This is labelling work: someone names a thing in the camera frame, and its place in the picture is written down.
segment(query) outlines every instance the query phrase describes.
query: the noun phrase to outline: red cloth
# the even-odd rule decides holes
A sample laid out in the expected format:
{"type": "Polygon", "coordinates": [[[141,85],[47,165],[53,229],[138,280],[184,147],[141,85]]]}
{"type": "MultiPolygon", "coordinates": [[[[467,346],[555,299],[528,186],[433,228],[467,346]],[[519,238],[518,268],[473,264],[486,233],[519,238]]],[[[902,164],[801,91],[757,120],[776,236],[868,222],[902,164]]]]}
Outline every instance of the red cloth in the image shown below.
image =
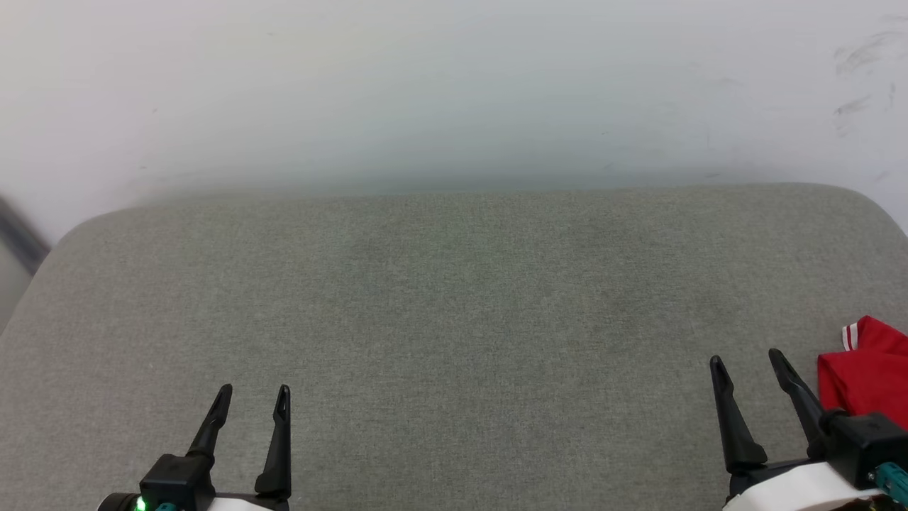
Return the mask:
{"type": "Polygon", "coordinates": [[[864,316],[842,329],[842,353],[817,359],[820,402],[862,416],[883,412],[908,429],[908,336],[864,316]]]}

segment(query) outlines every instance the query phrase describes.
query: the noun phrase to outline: gray fabric surface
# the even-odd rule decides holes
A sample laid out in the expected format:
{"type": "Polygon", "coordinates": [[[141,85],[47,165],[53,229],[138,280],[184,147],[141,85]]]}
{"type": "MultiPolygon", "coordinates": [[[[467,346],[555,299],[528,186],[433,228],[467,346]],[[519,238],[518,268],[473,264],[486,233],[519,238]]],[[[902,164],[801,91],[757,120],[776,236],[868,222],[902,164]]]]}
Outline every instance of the gray fabric surface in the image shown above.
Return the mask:
{"type": "Polygon", "coordinates": [[[772,459],[840,328],[908,330],[908,239],[817,185],[222,200],[77,227],[0,337],[0,507],[94,509],[234,384],[251,491],[293,392],[294,509],[719,508],[707,360],[772,459]]]}

